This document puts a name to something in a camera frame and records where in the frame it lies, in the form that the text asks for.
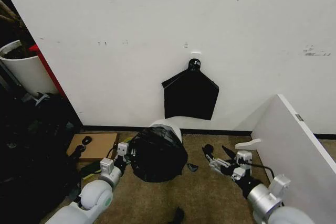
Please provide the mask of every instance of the black plastic bag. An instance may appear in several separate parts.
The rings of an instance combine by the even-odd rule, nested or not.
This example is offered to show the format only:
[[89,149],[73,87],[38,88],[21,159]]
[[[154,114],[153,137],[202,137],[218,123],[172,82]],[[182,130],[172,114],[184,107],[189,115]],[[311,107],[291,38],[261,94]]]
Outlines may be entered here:
[[200,71],[198,59],[189,61],[188,69],[164,81],[165,118],[189,116],[210,120],[219,87]]
[[164,182],[182,174],[188,154],[170,127],[149,127],[129,143],[134,174],[145,182]]

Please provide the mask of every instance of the black wire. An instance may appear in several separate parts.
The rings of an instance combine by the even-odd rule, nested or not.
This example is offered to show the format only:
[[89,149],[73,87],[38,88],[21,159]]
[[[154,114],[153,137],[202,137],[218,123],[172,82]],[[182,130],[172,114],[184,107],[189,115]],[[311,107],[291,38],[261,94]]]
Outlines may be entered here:
[[264,169],[268,169],[271,174],[272,174],[272,178],[274,178],[274,172],[271,168],[269,168],[268,166],[264,166],[264,165],[257,165],[257,164],[251,164],[251,163],[248,163],[246,161],[241,161],[241,163],[243,164],[246,164],[246,165],[250,165],[250,166],[254,166],[254,167],[259,167],[259,168],[264,168]]
[[115,145],[114,147],[110,148],[109,152],[107,152],[106,158],[109,158],[110,153],[112,152],[113,149],[116,149],[117,145]]

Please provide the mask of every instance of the brown carpet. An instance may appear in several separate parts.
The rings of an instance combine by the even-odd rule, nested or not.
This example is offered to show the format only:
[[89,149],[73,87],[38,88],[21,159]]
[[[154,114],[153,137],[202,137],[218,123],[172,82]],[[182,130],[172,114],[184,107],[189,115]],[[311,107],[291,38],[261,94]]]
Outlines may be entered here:
[[[120,140],[135,134],[122,132]],[[127,167],[114,192],[110,208],[95,223],[167,223],[174,218],[177,207],[185,212],[182,223],[255,223],[239,187],[229,177],[211,171],[201,149],[205,144],[212,144],[214,156],[227,159],[222,145],[234,150],[236,143],[250,140],[250,137],[238,136],[183,135],[188,162],[198,165],[198,170],[192,173],[184,167],[183,174],[172,181],[146,183],[133,175],[131,167]],[[322,144],[335,158],[336,141],[323,140]],[[253,152],[253,162],[261,163],[257,152]],[[254,168],[253,176],[269,184],[263,169]],[[95,175],[85,180],[83,185],[97,177]],[[69,201],[65,200],[59,208],[67,204]]]

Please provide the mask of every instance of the cardboard box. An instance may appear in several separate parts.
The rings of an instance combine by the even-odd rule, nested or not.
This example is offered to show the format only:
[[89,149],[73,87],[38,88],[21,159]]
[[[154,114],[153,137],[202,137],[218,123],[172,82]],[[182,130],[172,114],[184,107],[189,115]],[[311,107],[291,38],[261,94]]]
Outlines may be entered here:
[[79,158],[81,162],[101,160],[106,157],[114,143],[118,142],[118,133],[78,133],[73,136],[67,154],[71,155],[76,147],[82,144],[82,140],[86,136],[92,137],[92,142],[86,146],[86,150],[81,154]]

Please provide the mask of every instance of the white wall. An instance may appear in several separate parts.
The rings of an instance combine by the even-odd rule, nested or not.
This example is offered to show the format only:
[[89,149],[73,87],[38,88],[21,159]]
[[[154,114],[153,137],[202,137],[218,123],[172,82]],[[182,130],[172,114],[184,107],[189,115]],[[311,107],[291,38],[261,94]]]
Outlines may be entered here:
[[162,118],[161,82],[199,50],[217,105],[180,127],[252,130],[283,93],[313,132],[336,133],[336,0],[13,2],[85,125]]

